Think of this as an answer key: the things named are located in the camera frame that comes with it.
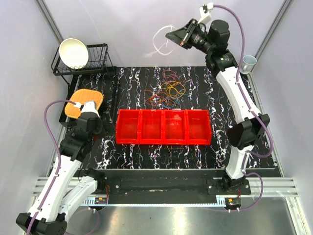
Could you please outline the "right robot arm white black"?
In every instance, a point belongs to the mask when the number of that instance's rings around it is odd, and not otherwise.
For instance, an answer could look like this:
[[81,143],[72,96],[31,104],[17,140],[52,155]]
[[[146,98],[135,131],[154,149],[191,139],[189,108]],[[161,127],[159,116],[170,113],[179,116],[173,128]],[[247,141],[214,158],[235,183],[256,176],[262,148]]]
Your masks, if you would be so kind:
[[231,153],[219,188],[228,194],[238,192],[245,185],[248,155],[264,135],[270,118],[262,114],[251,99],[240,77],[239,66],[227,48],[229,25],[223,20],[214,20],[206,31],[204,23],[191,19],[184,27],[166,33],[165,37],[184,49],[195,47],[205,53],[206,66],[231,104],[236,125],[226,133]]

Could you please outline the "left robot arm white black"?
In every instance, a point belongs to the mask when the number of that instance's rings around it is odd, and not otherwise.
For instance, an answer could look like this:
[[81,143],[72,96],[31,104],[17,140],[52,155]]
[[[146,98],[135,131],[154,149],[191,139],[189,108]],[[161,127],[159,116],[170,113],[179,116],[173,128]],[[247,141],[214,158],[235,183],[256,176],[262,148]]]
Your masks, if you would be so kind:
[[83,112],[78,117],[76,125],[60,143],[57,165],[38,199],[28,212],[20,213],[16,219],[26,234],[63,235],[69,219],[82,202],[90,194],[105,190],[105,174],[88,169],[75,188],[67,192],[72,177],[91,152],[93,140],[102,129],[102,120],[97,113]]

